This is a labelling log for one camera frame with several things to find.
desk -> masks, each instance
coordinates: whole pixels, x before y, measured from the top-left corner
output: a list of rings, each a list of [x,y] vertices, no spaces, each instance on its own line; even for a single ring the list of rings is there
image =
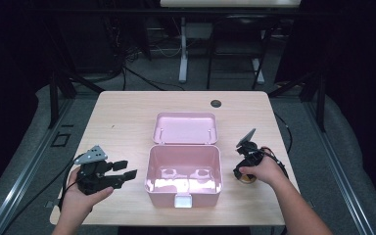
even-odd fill
[[[167,8],[296,8],[301,0],[161,0],[161,6]],[[185,18],[181,20],[181,65],[179,67],[179,82],[187,80],[188,52],[186,51]],[[255,71],[259,60],[253,60]],[[264,84],[262,72],[258,75],[258,84]]]
[[[219,100],[221,107],[211,106]],[[144,188],[153,131],[161,112],[215,114],[221,154],[223,188],[215,207],[155,208]],[[296,188],[297,182],[268,97],[263,92],[222,91],[106,91],[101,93],[76,154],[100,144],[109,162],[128,160],[127,170],[137,169],[135,179],[93,208],[84,224],[129,226],[249,226],[283,225],[273,190],[260,181],[243,184],[233,168],[243,158],[235,146],[252,128],[252,141],[270,147],[283,162]],[[59,209],[50,221],[57,223]]]

table leg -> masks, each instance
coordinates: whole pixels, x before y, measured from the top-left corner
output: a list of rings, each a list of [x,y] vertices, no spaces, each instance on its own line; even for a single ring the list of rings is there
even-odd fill
[[[256,71],[259,68],[259,59],[255,58],[252,59],[253,63],[253,69]],[[258,74],[258,85],[264,85],[264,77],[263,72],[260,70],[260,73]]]

box lid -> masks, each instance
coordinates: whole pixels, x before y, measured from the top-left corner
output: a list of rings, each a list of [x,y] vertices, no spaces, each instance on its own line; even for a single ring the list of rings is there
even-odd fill
[[[154,130],[157,144],[203,144],[217,141],[215,115],[211,113],[160,113]]]

human hand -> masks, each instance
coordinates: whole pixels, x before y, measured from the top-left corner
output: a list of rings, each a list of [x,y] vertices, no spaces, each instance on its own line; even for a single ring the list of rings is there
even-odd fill
[[[83,194],[75,183],[79,170],[80,167],[77,167],[70,174],[63,209],[53,234],[73,234],[91,213],[93,206],[108,198],[114,191],[113,187],[108,187],[92,195]]]
[[[263,149],[267,154],[270,154],[266,147],[263,147]],[[264,156],[260,164],[256,166],[242,166],[239,170],[243,174],[252,174],[269,185],[272,185],[276,179],[287,179],[279,165],[268,156]]]

dark background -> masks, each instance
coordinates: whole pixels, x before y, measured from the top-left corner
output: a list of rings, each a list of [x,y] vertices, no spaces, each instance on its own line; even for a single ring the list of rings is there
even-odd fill
[[[97,7],[93,1],[88,3],[89,8]],[[56,65],[61,63],[75,72],[119,69],[118,51],[112,48],[103,22],[83,26],[69,18],[38,20],[22,11],[34,4],[48,6],[43,1],[32,4],[0,0],[0,175],[35,113],[38,101],[34,93],[48,84]],[[364,169],[376,187],[376,1],[303,0],[301,9],[345,12],[346,16],[329,21],[296,20],[276,81],[294,80],[310,71],[327,69],[327,94],[352,126],[363,153]],[[54,30],[53,37],[48,36],[43,22]],[[79,44],[71,43],[76,39],[71,36],[78,33],[72,30],[80,30]],[[86,37],[86,30],[99,33],[97,37]],[[143,32],[135,35],[138,33],[141,32],[130,34],[135,41],[142,40],[142,45],[146,38]]]

